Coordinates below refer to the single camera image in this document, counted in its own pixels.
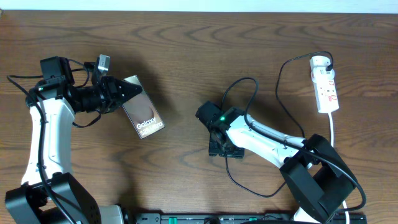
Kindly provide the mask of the Galaxy S25 Ultra smartphone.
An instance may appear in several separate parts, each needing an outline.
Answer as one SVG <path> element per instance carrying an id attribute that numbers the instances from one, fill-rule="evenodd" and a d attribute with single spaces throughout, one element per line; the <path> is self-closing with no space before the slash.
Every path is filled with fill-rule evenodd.
<path id="1" fill-rule="evenodd" d="M 137 131 L 139 137 L 144 139 L 161 129 L 165 128 L 165 124 L 156 110 L 149 95 L 144 90 L 137 75 L 124 79 L 129 83 L 139 85 L 142 92 L 123 104 L 123 109 L 130 119 L 132 125 Z"/>

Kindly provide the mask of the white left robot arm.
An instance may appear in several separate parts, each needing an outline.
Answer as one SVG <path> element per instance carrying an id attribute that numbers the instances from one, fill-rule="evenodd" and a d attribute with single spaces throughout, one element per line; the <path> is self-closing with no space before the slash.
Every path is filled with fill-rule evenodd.
<path id="1" fill-rule="evenodd" d="M 45 75 L 25 92 L 33 127 L 29 163 L 21 186 L 5 199 L 16 223 L 130 223 L 125 209 L 98 205 L 74 178 L 71 132 L 76 113 L 110 113 L 141 92 L 111 76 L 76 87 L 65 75 Z"/>

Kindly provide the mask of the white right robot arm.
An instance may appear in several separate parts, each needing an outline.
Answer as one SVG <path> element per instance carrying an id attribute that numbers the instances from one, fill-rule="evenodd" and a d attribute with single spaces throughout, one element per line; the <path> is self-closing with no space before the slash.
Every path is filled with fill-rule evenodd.
<path id="1" fill-rule="evenodd" d="M 195 116 L 210 133 L 211 156 L 240 159 L 246 149 L 261 156 L 279 169 L 300 208 L 317 222 L 330 221 L 356 188 L 353 173 L 321 135 L 289 136 L 210 101 Z"/>

